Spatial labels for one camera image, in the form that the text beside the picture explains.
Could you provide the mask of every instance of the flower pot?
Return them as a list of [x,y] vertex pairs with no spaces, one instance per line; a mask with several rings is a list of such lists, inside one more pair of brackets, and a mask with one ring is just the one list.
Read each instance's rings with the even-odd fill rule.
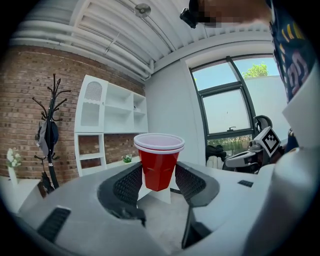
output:
[[16,188],[18,186],[18,179],[17,179],[15,169],[13,169],[12,167],[8,167],[8,171],[9,171],[9,176],[10,176],[12,185],[14,188]]

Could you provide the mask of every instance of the red cup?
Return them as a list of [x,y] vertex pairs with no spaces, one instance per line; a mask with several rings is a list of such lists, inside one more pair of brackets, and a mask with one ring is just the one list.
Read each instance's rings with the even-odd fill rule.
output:
[[145,186],[153,191],[168,188],[185,141],[174,135],[147,133],[136,136],[134,145],[142,162]]

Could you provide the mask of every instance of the red brick wall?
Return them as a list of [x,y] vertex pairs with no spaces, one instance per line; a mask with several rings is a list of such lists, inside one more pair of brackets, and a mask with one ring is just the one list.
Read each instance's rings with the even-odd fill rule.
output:
[[[59,107],[54,118],[59,141],[54,151],[59,160],[54,169],[59,183],[78,177],[74,148],[74,123],[78,95],[85,75],[94,76],[115,85],[145,95],[144,87],[127,75],[94,60],[65,51],[35,46],[16,46],[8,50],[0,68],[0,175],[7,176],[6,154],[8,148],[16,147],[22,155],[22,166],[17,168],[20,178],[38,179],[43,170],[41,155],[35,145],[35,133],[41,121],[41,107],[32,97],[48,108],[50,95],[47,87],[53,86],[53,73],[61,79],[59,88],[71,90],[61,94],[56,103],[68,101]],[[105,135],[105,153],[108,163],[120,161],[126,154],[137,155],[133,146],[134,134]],[[81,150],[90,150],[92,144],[84,140]]]

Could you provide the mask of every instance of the white table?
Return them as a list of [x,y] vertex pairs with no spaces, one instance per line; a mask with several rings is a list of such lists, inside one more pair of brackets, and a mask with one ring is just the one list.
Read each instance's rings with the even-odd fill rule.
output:
[[0,192],[7,210],[20,214],[42,201],[39,182],[40,179],[18,179],[18,185],[14,187],[9,177],[0,176]]

